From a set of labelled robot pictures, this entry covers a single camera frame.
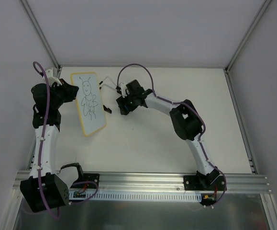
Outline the yellow framed small whiteboard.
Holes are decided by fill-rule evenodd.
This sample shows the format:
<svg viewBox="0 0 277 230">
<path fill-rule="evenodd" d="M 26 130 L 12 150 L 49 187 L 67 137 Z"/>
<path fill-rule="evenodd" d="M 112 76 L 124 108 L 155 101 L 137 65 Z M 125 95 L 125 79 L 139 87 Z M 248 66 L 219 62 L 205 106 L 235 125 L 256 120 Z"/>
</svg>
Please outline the yellow framed small whiteboard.
<svg viewBox="0 0 277 230">
<path fill-rule="evenodd" d="M 92 135 L 107 124 L 97 74 L 71 73 L 70 79 L 72 85 L 79 87 L 76 102 L 83 134 Z"/>
</svg>

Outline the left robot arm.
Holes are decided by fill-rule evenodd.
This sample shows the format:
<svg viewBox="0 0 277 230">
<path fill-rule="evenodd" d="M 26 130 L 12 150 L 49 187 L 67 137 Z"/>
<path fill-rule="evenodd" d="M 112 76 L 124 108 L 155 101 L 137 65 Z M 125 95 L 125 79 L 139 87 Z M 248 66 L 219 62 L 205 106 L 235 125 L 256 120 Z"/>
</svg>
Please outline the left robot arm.
<svg viewBox="0 0 277 230">
<path fill-rule="evenodd" d="M 51 86 L 40 83 L 32 87 L 33 127 L 35 130 L 34 163 L 29 177 L 21 181 L 20 191 L 34 213 L 60 208 L 69 203 L 71 186 L 80 187 L 85 176 L 79 163 L 64 165 L 58 171 L 55 152 L 60 133 L 62 104 L 72 102 L 79 88 L 64 80 Z"/>
</svg>

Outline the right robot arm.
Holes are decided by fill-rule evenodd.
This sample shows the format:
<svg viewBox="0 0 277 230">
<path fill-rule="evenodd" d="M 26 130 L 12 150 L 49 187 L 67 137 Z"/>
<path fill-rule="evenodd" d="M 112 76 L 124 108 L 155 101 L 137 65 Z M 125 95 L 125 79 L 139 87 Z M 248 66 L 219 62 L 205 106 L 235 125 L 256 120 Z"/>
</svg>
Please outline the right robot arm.
<svg viewBox="0 0 277 230">
<path fill-rule="evenodd" d="M 145 90 L 137 80 L 128 84 L 121 83 L 116 91 L 121 95 L 116 102 L 122 115 L 128 115 L 143 106 L 158 110 L 171 118 L 176 135 L 187 143 L 198 169 L 194 176 L 183 177 L 185 190 L 225 191 L 225 177 L 212 163 L 202 143 L 205 124 L 190 100 L 173 102 L 165 99 L 151 89 Z"/>
</svg>

